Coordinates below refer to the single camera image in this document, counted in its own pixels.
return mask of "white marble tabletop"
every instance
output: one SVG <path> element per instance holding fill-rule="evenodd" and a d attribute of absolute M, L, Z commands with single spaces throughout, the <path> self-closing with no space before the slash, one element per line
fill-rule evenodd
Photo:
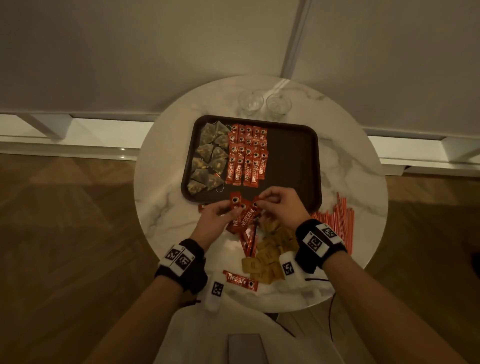
<path fill-rule="evenodd" d="M 380 243 L 388 209 L 385 177 L 378 156 L 357 122 L 338 104 L 307 86 L 272 76 L 236 76 L 213 81 L 188 92 L 155 121 L 145 138 L 135 167 L 134 194 L 138 218 L 160 258 L 175 243 L 189 237 L 200 215 L 195 203 L 181 194 L 180 183 L 192 127 L 202 115 L 245 118 L 238 105 L 244 90 L 267 96 L 281 90 L 292 101 L 282 122 L 303 124 L 318 135 L 322 179 L 321 211 L 331 210 L 336 193 L 355 210 L 352 257 L 365 267 Z M 262 107 L 251 117 L 271 121 Z M 206 253 L 208 274 L 226 269 L 242 274 L 243 249 L 224 232 Z M 317 269 L 312 277 L 326 278 Z M 333 294 L 328 282 L 309 281 L 307 288 L 291 291 L 284 281 L 260 284 L 257 292 L 228 284 L 227 294 L 239 303 L 263 312 L 300 310 Z"/>

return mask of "right hand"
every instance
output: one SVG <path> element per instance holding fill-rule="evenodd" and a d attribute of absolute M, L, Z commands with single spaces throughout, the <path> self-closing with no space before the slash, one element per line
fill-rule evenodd
<path fill-rule="evenodd" d="M 297 227 L 310 215 L 303 206 L 300 198 L 293 188 L 269 187 L 263 191 L 257 201 L 257 206 L 270 212 L 287 228 L 296 230 Z"/>

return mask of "wrist band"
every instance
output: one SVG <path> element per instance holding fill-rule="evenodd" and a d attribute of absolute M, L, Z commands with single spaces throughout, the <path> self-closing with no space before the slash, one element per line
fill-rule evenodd
<path fill-rule="evenodd" d="M 301 223 L 295 231 L 299 250 L 295 260 L 309 274 L 320 269 L 334 253 L 346 252 L 343 240 L 327 225 L 312 218 Z"/>
<path fill-rule="evenodd" d="M 205 273 L 205 252 L 195 240 L 185 239 L 174 245 L 160 260 L 155 277 L 166 276 L 193 294 L 200 292 L 207 284 Z"/>

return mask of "hand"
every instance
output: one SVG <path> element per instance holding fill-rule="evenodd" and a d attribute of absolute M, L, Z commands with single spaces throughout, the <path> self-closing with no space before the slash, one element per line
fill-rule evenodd
<path fill-rule="evenodd" d="M 296 230 L 310 215 L 293 188 L 272 186 L 263 191 L 257 206 L 273 214 L 289 229 Z"/>
<path fill-rule="evenodd" d="M 242 208 L 238 207 L 219 216 L 222 212 L 229 210 L 229 208 L 230 200 L 223 200 L 205 206 L 202 211 L 200 220 L 198 220 L 195 230 L 190 235 L 190 239 L 195 240 L 205 252 L 218 239 L 225 226 L 242 212 Z"/>

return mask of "pyramid tea bag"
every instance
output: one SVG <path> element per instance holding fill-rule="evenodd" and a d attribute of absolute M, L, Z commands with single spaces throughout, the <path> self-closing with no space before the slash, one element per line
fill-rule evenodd
<path fill-rule="evenodd" d="M 222 174 L 223 170 L 225 169 L 226 163 L 227 160 L 225 158 L 217 158 L 213 159 L 208 166 L 218 174 Z"/>
<path fill-rule="evenodd" d="M 192 173 L 192 176 L 190 177 L 192 180 L 195 180 L 197 182 L 200 182 L 204 185 L 207 185 L 208 184 L 208 170 L 207 169 L 199 169 L 199 170 L 195 170 L 193 173 Z"/>
<path fill-rule="evenodd" d="M 197 157 L 194 157 L 192 159 L 192 170 L 198 170 L 198 169 L 204 170 L 206 168 L 208 168 L 208 164 L 206 164 L 205 161 Z"/>
<path fill-rule="evenodd" d="M 200 192 L 202 189 L 204 189 L 205 187 L 206 186 L 203 183 L 200 183 L 194 180 L 190 180 L 190 182 L 188 182 L 188 185 L 187 185 L 188 192 L 190 192 L 190 194 L 196 194 Z"/>
<path fill-rule="evenodd" d="M 209 122 L 202 128 L 200 133 L 200 145 L 211 143 L 216 138 L 216 127 Z"/>
<path fill-rule="evenodd" d="M 205 144 L 203 146 L 199 146 L 196 150 L 198 154 L 204 159 L 205 162 L 210 160 L 210 156 L 212 155 L 213 151 L 213 144 Z"/>
<path fill-rule="evenodd" d="M 219 146 L 216 146 L 215 149 L 213 150 L 212 154 L 212 159 L 217 159 L 217 158 L 227 158 L 228 154 L 220 148 Z"/>
<path fill-rule="evenodd" d="M 208 185 L 207 185 L 207 190 L 213 190 L 214 188 L 217 188 L 218 186 L 221 186 L 225 183 L 223 179 L 218 177 L 215 174 L 209 174 L 208 175 Z"/>
<path fill-rule="evenodd" d="M 227 135 L 230 132 L 230 130 L 219 121 L 215 123 L 215 131 L 217 136 Z"/>
<path fill-rule="evenodd" d="M 228 135 L 221 135 L 215 139 L 215 143 L 221 146 L 224 149 L 228 148 Z"/>

